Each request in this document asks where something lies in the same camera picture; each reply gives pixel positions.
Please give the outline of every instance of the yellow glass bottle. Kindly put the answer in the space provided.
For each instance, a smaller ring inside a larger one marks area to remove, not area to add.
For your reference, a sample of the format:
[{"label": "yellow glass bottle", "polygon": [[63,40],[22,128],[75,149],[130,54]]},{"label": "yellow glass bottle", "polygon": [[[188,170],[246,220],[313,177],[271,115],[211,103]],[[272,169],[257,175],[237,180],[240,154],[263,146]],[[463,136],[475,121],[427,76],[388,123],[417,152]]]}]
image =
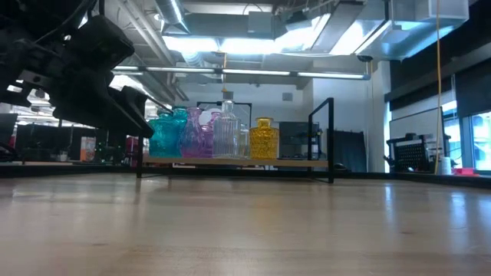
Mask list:
[{"label": "yellow glass bottle", "polygon": [[278,155],[279,130],[271,127],[272,118],[259,117],[258,127],[250,132],[251,159],[276,159]]}]

